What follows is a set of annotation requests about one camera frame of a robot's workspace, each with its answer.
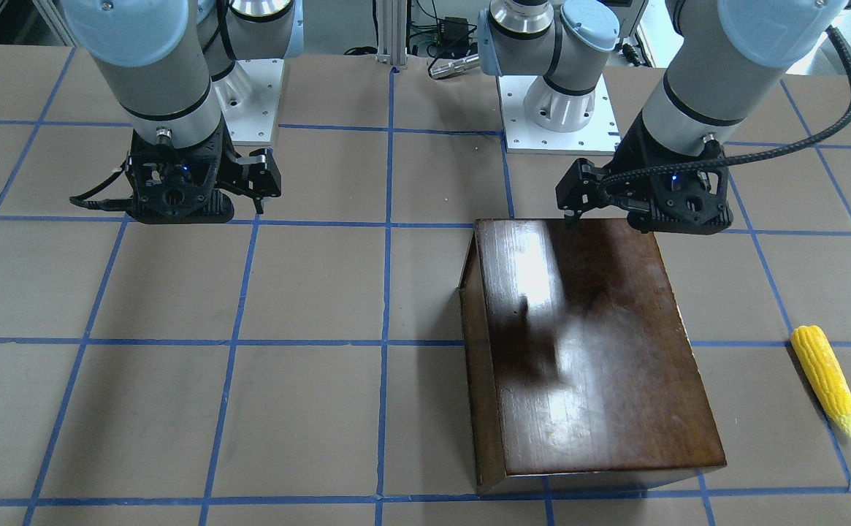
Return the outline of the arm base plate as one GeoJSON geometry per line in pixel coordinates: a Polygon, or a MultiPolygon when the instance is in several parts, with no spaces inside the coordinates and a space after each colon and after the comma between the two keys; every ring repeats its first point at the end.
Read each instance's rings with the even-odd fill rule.
{"type": "Polygon", "coordinates": [[[510,152],[608,156],[621,142],[604,76],[582,96],[555,92],[531,75],[499,77],[497,87],[510,152]]]}
{"type": "Polygon", "coordinates": [[[274,142],[285,65],[281,58],[240,61],[212,82],[236,145],[268,147],[274,142]]]}

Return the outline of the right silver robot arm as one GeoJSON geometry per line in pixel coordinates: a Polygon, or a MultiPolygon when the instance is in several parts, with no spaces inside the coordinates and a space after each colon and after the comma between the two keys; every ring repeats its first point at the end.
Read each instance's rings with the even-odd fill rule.
{"type": "Polygon", "coordinates": [[[223,224],[232,195],[256,214],[281,196],[269,146],[278,81],[252,66],[304,49],[301,1],[64,1],[132,126],[124,163],[70,197],[143,224],[223,224]]]}

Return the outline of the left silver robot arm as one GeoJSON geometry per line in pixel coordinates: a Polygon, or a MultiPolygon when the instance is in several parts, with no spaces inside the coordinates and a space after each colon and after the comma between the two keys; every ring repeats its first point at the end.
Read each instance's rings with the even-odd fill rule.
{"type": "MultiPolygon", "coordinates": [[[[851,121],[851,63],[833,20],[851,1],[669,1],[683,43],[604,167],[576,160],[556,187],[557,207],[579,219],[626,210],[633,229],[711,235],[728,229],[729,167],[775,159],[839,133],[851,121]],[[761,153],[727,156],[723,144],[787,70],[828,34],[848,69],[850,103],[825,130],[761,153]]],[[[530,116],[556,129],[556,104],[592,102],[619,37],[599,1],[492,1],[476,41],[487,75],[531,75],[530,116]]]]}

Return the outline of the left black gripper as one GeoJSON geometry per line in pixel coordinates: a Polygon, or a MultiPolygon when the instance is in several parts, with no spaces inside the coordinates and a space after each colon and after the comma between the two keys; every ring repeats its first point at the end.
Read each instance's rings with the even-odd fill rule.
{"type": "Polygon", "coordinates": [[[582,214],[600,207],[618,207],[628,214],[647,216],[649,194],[645,175],[625,175],[633,169],[596,167],[589,159],[576,159],[556,185],[557,207],[568,227],[582,214]]]}

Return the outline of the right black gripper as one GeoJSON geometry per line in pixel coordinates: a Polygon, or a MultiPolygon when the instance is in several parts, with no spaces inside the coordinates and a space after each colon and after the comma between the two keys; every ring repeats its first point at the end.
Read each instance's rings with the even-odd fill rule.
{"type": "Polygon", "coordinates": [[[241,156],[234,143],[225,142],[221,150],[217,186],[253,200],[257,214],[264,213],[266,199],[282,194],[282,176],[271,148],[257,148],[241,156]]]}

